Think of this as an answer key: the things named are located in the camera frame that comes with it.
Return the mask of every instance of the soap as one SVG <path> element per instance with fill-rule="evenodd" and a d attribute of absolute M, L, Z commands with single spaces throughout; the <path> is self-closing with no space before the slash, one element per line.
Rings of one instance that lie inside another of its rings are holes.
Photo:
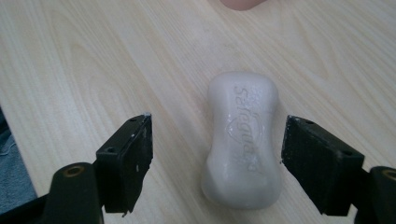
<path fill-rule="evenodd" d="M 213 139 L 201 181 L 204 195 L 234 209 L 270 206 L 281 191 L 271 141 L 275 83 L 259 74 L 229 72 L 211 80 L 207 96 Z"/>
<path fill-rule="evenodd" d="M 265 0 L 220 0 L 220 2 L 233 10 L 244 11 L 251 9 Z"/>

